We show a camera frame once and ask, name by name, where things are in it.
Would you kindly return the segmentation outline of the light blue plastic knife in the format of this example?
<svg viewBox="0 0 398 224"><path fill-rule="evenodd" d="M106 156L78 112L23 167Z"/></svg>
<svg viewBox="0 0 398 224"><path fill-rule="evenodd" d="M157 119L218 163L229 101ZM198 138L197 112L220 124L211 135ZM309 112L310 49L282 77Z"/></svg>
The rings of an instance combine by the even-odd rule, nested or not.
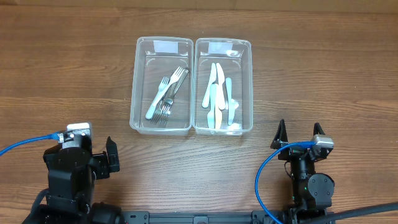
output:
<svg viewBox="0 0 398 224"><path fill-rule="evenodd" d="M208 85L206 88L206 92L205 95L203 97L203 101L202 101L202 107L203 108L207 108L209 106L210 103L210 88L211 85L216 81L216 65L215 63L211 64L211 71L210 71L210 76L209 76L209 80L208 80Z"/></svg>

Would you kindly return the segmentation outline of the white plastic fork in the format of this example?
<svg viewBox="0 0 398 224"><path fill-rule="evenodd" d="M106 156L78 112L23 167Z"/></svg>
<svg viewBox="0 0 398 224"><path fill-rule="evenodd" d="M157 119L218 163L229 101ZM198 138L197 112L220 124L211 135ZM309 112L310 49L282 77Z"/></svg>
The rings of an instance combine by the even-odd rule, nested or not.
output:
<svg viewBox="0 0 398 224"><path fill-rule="evenodd" d="M176 83L178 80L179 80L179 78L180 78L180 76L181 76L181 74L182 74L182 67L178 67L174 72L173 72L173 74L171 75L171 77L169 78L169 83L168 83L168 85L165 87L165 89L163 90L163 92L162 92L162 96L158 99L158 102L161 100L161 98L166 94L166 92L167 92L167 90L171 87L171 85L172 84L174 84L174 83ZM150 105L150 107L149 107L149 109L147 110L147 113L146 113L146 119L152 119L152 117L153 117L153 115L154 115L154 112L155 112L155 108L156 108L156 106L157 106L157 104L156 105L153 105L152 103L151 103L151 105Z"/></svg>
<svg viewBox="0 0 398 224"><path fill-rule="evenodd" d="M158 99L162 96L162 92L165 89L165 87L168 85L168 83L169 83L169 78L168 77L163 77L161 83L159 84L158 92L157 92L157 94L156 94L156 96L155 96L155 98L154 98L154 100L152 102L153 105L157 104Z"/></svg>

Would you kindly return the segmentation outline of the yellow plastic knife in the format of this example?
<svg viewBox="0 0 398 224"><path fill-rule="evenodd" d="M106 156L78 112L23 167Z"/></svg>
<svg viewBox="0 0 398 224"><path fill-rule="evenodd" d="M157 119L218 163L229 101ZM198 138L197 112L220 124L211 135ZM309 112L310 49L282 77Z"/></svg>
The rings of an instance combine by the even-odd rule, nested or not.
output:
<svg viewBox="0 0 398 224"><path fill-rule="evenodd" d="M216 84L216 103L215 103L215 128L220 129L222 124L222 112L220 110L221 106L221 87Z"/></svg>

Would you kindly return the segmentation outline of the left clear plastic container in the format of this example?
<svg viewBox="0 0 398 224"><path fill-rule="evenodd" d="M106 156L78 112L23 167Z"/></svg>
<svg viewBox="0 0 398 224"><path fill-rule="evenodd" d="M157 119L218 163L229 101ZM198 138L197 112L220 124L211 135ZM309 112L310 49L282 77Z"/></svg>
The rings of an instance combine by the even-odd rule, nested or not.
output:
<svg viewBox="0 0 398 224"><path fill-rule="evenodd" d="M178 68L187 68L188 75L175 95L165 127L151 123L146 113L154 100L163 77L170 78ZM186 135L192 127L193 41L182 37L140 37L132 81L129 124L141 134Z"/></svg>

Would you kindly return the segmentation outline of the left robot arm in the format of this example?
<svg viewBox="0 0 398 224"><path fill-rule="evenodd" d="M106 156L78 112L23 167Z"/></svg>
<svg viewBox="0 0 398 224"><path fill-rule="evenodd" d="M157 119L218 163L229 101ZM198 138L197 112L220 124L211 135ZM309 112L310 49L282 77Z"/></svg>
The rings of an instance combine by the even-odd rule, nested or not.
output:
<svg viewBox="0 0 398 224"><path fill-rule="evenodd" d="M121 207L93 202L95 181L120 171L117 144L111 138L104 152L94 154L91 138L75 134L47 149L43 159L48 187L40 191L24 223L126 223Z"/></svg>

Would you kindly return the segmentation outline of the clear plastic container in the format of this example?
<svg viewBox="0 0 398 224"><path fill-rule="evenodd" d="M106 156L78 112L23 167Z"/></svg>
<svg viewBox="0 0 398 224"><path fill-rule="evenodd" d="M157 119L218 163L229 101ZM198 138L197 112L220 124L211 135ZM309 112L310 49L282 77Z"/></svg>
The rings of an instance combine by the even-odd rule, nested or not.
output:
<svg viewBox="0 0 398 224"><path fill-rule="evenodd" d="M165 127L151 123L146 113L154 100L163 77L170 78L178 68L187 68L188 75L175 95ZM141 134L186 135L192 127L193 41L182 37L140 37L132 81L129 124Z"/></svg>
<svg viewBox="0 0 398 224"><path fill-rule="evenodd" d="M207 108L202 107L212 63L220 63L224 71L223 84L225 109L222 112L220 129L208 127ZM228 125L228 96L226 78L232 79L232 99L234 101L234 119ZM193 89L192 89L192 124L197 134L219 136L241 136L252 130L253 118L253 75L252 49L247 40L228 38L200 38L195 44Z"/></svg>

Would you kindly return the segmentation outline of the black-handled metal fork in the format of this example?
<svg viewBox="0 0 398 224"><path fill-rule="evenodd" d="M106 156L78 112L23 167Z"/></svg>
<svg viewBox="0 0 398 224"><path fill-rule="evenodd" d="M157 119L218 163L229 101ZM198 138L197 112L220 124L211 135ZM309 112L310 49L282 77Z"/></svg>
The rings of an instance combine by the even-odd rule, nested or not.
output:
<svg viewBox="0 0 398 224"><path fill-rule="evenodd" d="M151 123L159 124L160 126L166 126L169 115L170 108L173 103L172 94L169 90L165 96L158 102L154 115L151 119Z"/></svg>

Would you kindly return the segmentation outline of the pale blue plastic knife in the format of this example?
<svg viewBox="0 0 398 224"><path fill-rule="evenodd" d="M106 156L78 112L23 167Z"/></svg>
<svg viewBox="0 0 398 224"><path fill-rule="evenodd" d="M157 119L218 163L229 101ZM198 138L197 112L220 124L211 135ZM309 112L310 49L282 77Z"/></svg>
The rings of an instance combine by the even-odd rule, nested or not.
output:
<svg viewBox="0 0 398 224"><path fill-rule="evenodd" d="M228 96L228 125L231 126L234 119L234 101L232 99L232 79L230 77L226 78L226 91Z"/></svg>

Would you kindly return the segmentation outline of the teal plastic knife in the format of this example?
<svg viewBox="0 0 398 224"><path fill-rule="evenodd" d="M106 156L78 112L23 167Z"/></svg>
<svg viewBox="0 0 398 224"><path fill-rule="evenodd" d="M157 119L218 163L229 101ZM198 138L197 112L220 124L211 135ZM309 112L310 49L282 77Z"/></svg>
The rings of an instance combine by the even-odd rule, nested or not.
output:
<svg viewBox="0 0 398 224"><path fill-rule="evenodd" d="M210 86L210 111L207 114L208 127L215 129L215 103L216 103L216 85Z"/></svg>

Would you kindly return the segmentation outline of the right clear plastic container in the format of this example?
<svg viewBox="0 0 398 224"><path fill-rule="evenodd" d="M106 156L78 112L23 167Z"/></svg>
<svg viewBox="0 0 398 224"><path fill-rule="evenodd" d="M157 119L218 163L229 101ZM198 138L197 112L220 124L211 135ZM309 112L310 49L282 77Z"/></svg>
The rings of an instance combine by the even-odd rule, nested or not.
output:
<svg viewBox="0 0 398 224"><path fill-rule="evenodd" d="M220 129L208 127L207 108L202 107L212 63L220 63L224 71L223 84L225 109L222 112ZM234 101L234 119L228 125L228 96L226 78L232 79L232 99ZM192 124L197 134L219 136L241 136L252 130L253 118L253 75L252 49L247 40L228 38L200 38L195 44L193 89L192 89Z"/></svg>

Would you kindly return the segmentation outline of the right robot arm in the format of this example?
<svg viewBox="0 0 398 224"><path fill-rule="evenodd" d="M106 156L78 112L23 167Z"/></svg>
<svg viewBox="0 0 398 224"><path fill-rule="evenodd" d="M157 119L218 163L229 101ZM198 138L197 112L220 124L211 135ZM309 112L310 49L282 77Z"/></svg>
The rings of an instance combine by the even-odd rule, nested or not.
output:
<svg viewBox="0 0 398 224"><path fill-rule="evenodd" d="M277 133L271 143L272 149L286 147L278 159L290 164L288 176L292 181L293 203L280 213L284 223L300 223L326 215L332 205L335 182L326 174L315 171L315 163L327 158L334 142L319 123L314 124L311 146L291 146L287 138L284 120L280 120Z"/></svg>

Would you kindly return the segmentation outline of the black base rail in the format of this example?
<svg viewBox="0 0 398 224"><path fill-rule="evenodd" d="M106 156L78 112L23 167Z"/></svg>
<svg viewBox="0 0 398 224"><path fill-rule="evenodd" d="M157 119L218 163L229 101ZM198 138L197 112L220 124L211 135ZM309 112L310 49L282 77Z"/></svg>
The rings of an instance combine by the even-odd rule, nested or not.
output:
<svg viewBox="0 0 398 224"><path fill-rule="evenodd" d="M210 212L210 213L152 213L148 211L122 212L128 224L251 224L275 223L263 210L252 212Z"/></svg>

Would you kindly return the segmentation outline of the silver metal fork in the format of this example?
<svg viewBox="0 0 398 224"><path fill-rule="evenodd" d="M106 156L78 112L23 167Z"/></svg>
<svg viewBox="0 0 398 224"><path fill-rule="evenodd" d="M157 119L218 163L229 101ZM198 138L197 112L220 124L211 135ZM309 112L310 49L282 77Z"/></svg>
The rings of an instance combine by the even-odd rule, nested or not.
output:
<svg viewBox="0 0 398 224"><path fill-rule="evenodd" d="M159 121L159 124L162 127L165 127L169 120L170 109L174 103L175 95L177 94L178 89L182 85L182 83L183 83L184 79L186 78L186 76L188 75L188 73L189 73L189 70L187 68L183 68L182 74L181 74L179 80L177 81L177 83L174 83L171 86L171 90L166 95L164 104L162 106L162 114L161 114L160 121Z"/></svg>

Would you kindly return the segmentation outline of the white plastic knife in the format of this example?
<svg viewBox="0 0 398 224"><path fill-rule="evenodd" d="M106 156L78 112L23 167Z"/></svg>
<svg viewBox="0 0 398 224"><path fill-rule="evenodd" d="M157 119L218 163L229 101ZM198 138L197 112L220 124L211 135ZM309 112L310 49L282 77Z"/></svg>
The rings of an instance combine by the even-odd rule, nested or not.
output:
<svg viewBox="0 0 398 224"><path fill-rule="evenodd" d="M223 84L225 82L224 71L220 63L216 63L216 71L217 71L217 94L216 94L216 102L218 104L218 108L220 110L225 109L225 99L224 99L224 91L223 91Z"/></svg>

